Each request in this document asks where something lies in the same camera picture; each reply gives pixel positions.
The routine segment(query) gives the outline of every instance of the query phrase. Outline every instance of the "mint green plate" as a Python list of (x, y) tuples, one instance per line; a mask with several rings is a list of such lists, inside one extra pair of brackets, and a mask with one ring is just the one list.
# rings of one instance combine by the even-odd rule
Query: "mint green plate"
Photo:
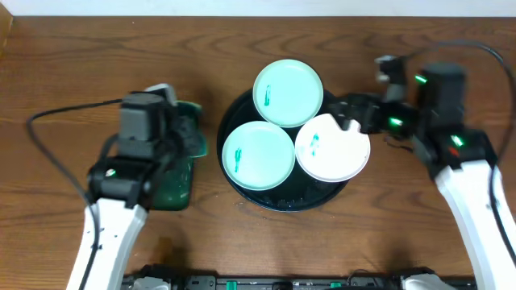
[(222, 156), (227, 175), (239, 186), (256, 191), (281, 184), (296, 162), (292, 139), (279, 126), (263, 121), (232, 131)]
[(298, 60), (278, 60), (255, 80), (252, 100), (267, 121), (285, 128), (312, 119), (323, 103), (323, 83), (317, 73)]

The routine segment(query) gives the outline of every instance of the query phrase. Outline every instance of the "wooden table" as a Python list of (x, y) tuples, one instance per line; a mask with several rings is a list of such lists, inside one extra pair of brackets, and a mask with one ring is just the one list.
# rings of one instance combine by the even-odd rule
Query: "wooden table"
[[(253, 205), (227, 183), (215, 136), (226, 108), (274, 60), (305, 61), (336, 95), (381, 92), (378, 56), (467, 38), (516, 64), (515, 36), (511, 19), (16, 18), (0, 61), (0, 288), (64, 288), (81, 241), (84, 205), (29, 142), (24, 120), (161, 82), (204, 106), (210, 154), (198, 161), (190, 207), (149, 215), (127, 271), (168, 263), (220, 275), (344, 276), (356, 268), (428, 266), (444, 276), (471, 275), (453, 216), (426, 169), (382, 136), (371, 136), (368, 165), (334, 200), (291, 214)], [(431, 60), (468, 68), (468, 124), (498, 146), (510, 99), (496, 62), (475, 49), (443, 49), (419, 57), (410, 73)], [(118, 120), (111, 106), (51, 116), (36, 129), (84, 181)], [(516, 173), (514, 149), (501, 169)], [(505, 187), (515, 207), (516, 180)]]

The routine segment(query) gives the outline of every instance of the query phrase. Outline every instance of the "led light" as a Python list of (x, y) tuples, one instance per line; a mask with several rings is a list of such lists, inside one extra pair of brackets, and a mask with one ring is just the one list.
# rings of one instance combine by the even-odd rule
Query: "led light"
[(400, 119), (396, 119), (396, 118), (390, 118), (389, 119), (389, 123), (393, 126), (401, 126), (403, 125), (403, 121), (400, 120)]
[(457, 147), (461, 147), (464, 145), (464, 142), (462, 141), (461, 138), (459, 138), (459, 136), (457, 135), (452, 135), (451, 136), (451, 140), (453, 141), (453, 143), (457, 146)]
[(107, 169), (106, 171), (106, 177), (110, 177), (116, 174), (116, 170), (114, 169)]
[(427, 82), (427, 79), (423, 76), (416, 75), (415, 78), (416, 78), (416, 81), (418, 81), (422, 84), (426, 84), (426, 82)]

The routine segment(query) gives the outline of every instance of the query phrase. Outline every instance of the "white wall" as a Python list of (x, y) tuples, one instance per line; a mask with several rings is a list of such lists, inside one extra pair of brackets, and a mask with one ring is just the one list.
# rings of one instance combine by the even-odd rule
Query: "white wall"
[(0, 0), (12, 15), (516, 16), (516, 0)]

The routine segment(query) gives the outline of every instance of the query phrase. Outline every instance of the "round black tray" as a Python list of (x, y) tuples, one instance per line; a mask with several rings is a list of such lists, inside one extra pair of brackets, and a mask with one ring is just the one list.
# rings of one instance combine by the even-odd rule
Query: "round black tray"
[[(324, 90), (324, 98), (322, 106), (317, 115), (329, 113), (325, 106), (331, 99), (335, 98), (333, 94)], [(283, 183), (275, 188), (255, 191), (240, 187), (226, 174), (223, 167), (222, 151), (227, 136), (238, 126), (252, 121), (265, 121), (252, 101), (252, 89), (243, 93), (229, 107), (217, 133), (217, 155), (220, 168), (223, 170), (224, 176), (233, 188), (249, 201), (266, 209), (272, 209), (283, 212), (295, 212), (307, 209), (313, 209), (320, 206), (331, 198), (336, 196), (347, 184), (347, 180), (339, 183), (329, 183), (316, 180), (309, 176), (299, 165), (293, 167), (292, 173)], [(290, 136), (292, 142), (295, 142), (301, 126), (296, 128), (283, 128)]]

